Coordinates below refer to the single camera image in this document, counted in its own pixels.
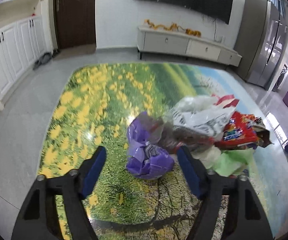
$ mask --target crumpled purple wrapper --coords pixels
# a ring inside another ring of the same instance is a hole
[[[128,155],[131,157],[128,158],[126,169],[139,179],[158,179],[171,171],[174,166],[173,158],[158,146],[153,146],[156,155],[147,158],[145,149],[149,145],[149,135],[138,118],[135,118],[127,128]]]

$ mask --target metal bolt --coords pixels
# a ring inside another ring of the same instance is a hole
[[[214,175],[215,171],[213,169],[208,169],[207,173],[208,173],[208,175]]]
[[[44,179],[46,179],[46,176],[45,176],[45,175],[38,175],[38,176],[37,176],[37,180],[38,180],[38,181],[42,181],[42,180],[44,180]]]
[[[240,179],[241,181],[247,181],[249,178],[248,178],[247,176],[245,176],[245,175],[240,175],[240,176],[239,176],[239,179]]]
[[[71,175],[71,176],[75,176],[77,173],[78,173],[78,170],[76,170],[76,169],[69,171],[69,175]]]

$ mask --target gray refrigerator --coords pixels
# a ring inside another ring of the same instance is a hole
[[[245,0],[234,50],[242,60],[237,74],[246,82],[265,87],[275,73],[283,51],[287,25],[268,0]]]

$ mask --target tv stand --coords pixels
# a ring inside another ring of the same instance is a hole
[[[206,59],[238,67],[242,56],[221,43],[181,32],[154,30],[138,27],[137,48],[142,59],[143,52],[164,53]]]

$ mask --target green paper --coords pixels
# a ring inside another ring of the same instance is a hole
[[[214,164],[213,169],[217,174],[228,177],[249,166],[249,164],[254,161],[253,153],[254,150],[252,148],[247,150],[223,151]]]

